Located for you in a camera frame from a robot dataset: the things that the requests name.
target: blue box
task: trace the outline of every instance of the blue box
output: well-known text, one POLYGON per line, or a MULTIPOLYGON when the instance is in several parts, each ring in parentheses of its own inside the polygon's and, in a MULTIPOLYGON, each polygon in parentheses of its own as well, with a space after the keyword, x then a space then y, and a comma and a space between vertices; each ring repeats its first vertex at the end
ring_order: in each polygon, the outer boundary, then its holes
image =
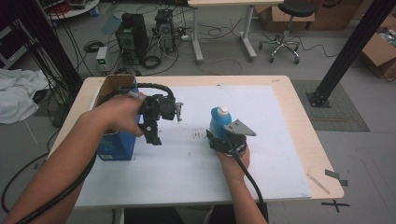
POLYGON ((97 149, 102 161, 130 161, 134 153, 136 136, 127 132, 104 134, 97 149))
MULTIPOLYGON (((134 83, 135 78, 132 75, 107 76, 96 97, 95 105, 119 86, 131 86, 134 83)), ((136 136, 132 133, 107 130, 97 148, 97 155, 102 161, 130 161, 134 153, 135 140, 136 136)))

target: gray carpet mat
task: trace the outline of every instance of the gray carpet mat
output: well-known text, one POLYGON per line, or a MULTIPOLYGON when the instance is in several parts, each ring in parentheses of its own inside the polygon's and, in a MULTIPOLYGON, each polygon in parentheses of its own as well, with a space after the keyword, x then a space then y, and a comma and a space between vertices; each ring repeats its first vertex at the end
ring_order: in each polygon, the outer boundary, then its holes
POLYGON ((340 83, 329 97, 331 107, 312 107, 306 94, 314 92, 320 82, 316 80, 291 81, 314 129, 316 131, 370 132, 340 83))

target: white cloth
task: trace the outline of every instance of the white cloth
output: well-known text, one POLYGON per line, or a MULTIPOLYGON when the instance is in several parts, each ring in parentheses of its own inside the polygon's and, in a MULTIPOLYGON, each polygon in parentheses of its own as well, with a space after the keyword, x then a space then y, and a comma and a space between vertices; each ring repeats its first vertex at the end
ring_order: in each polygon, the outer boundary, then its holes
POLYGON ((14 123, 33 115, 38 109, 33 96, 48 84, 41 70, 0 69, 0 123, 14 123))

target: human hand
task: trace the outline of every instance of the human hand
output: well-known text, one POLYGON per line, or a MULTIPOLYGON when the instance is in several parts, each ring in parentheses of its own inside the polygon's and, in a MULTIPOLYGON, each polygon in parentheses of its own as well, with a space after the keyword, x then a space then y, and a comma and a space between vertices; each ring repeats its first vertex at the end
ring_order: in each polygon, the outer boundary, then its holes
MULTIPOLYGON (((219 157, 221 168, 227 182, 229 184, 233 182, 244 182, 245 174, 235 158, 232 156, 227 156, 221 152, 217 152, 217 155, 219 157)), ((243 154, 240 159, 241 162, 244 163, 245 167, 248 168, 248 166, 250 165, 250 150, 248 146, 245 150, 245 154, 243 154)))
POLYGON ((137 126, 135 118, 142 104, 143 101, 132 96, 116 95, 90 111, 90 113, 91 116, 96 116, 103 121, 107 129, 125 131, 141 136, 143 130, 137 126))

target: blue bottle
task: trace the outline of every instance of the blue bottle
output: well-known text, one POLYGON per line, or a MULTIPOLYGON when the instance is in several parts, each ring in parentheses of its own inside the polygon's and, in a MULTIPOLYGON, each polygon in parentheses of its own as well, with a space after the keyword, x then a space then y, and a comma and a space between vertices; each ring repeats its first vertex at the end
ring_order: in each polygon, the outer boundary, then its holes
POLYGON ((231 123, 231 115, 225 106, 215 107, 212 109, 211 113, 212 120, 210 120, 209 131, 212 132, 216 138, 224 139, 224 125, 231 123))

